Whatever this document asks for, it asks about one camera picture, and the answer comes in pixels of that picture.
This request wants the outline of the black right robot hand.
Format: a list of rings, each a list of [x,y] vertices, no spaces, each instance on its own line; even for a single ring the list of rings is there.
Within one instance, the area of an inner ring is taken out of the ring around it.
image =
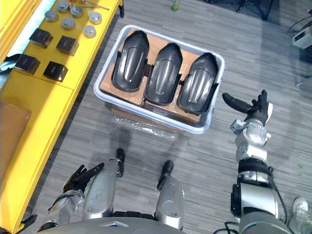
[[[252,100],[252,105],[234,98],[228,93],[223,93],[222,98],[229,107],[247,115],[244,121],[256,119],[259,120],[263,126],[265,126],[270,119],[273,111],[273,105],[267,101],[266,90],[261,91],[257,100]]]

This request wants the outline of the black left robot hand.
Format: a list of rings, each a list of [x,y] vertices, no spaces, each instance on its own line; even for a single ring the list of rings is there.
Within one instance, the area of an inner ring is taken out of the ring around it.
[[[85,191],[85,188],[95,175],[97,175],[104,167],[104,163],[100,163],[97,166],[88,170],[83,164],[66,180],[63,185],[63,192],[67,191]]]

